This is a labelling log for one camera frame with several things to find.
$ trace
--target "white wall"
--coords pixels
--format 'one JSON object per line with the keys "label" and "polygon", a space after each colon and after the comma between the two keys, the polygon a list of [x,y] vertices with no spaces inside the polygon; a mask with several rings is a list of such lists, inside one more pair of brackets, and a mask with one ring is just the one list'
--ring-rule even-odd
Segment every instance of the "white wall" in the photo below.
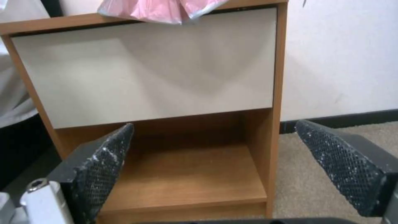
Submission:
{"label": "white wall", "polygon": [[[61,0],[68,15],[101,0]],[[282,120],[398,108],[397,0],[290,0]]]}

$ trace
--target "cabinet top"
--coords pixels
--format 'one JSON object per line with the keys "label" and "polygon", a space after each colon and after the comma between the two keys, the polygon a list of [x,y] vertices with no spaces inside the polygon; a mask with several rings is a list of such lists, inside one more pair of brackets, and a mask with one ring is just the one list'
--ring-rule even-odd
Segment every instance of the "cabinet top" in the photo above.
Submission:
{"label": "cabinet top", "polygon": [[[216,11],[232,10],[243,7],[256,7],[288,2],[288,0],[229,0],[218,7]],[[64,30],[94,28],[118,24],[135,23],[139,21],[102,16],[97,13],[77,16],[64,16],[40,20],[27,20],[0,24],[0,34],[9,36],[31,35],[57,32]]]}

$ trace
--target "black skirting board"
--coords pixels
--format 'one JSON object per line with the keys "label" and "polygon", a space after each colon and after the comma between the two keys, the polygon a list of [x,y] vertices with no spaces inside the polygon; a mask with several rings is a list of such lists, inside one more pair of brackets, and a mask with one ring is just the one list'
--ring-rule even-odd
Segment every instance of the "black skirting board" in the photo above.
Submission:
{"label": "black skirting board", "polygon": [[[310,118],[307,120],[330,128],[347,128],[365,124],[381,124],[385,122],[398,121],[398,109],[322,118]],[[279,133],[289,134],[295,132],[296,122],[297,120],[281,122]]]}

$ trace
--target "white fabric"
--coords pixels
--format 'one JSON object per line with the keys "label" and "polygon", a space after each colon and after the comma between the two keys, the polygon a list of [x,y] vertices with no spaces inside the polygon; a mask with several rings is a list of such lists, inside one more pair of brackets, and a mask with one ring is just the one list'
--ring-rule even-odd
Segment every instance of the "white fabric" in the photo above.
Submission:
{"label": "white fabric", "polygon": [[[0,23],[48,18],[40,0],[10,0],[0,13]],[[37,114],[25,85],[0,43],[0,128],[26,120]]]}

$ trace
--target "metal bolt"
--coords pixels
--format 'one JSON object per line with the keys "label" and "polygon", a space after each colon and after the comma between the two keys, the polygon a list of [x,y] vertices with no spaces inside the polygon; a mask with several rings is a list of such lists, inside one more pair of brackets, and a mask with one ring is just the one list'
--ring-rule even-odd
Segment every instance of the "metal bolt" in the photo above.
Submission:
{"label": "metal bolt", "polygon": [[46,178],[39,178],[30,182],[26,187],[26,191],[28,193],[31,193],[47,186],[48,184],[49,181]]}

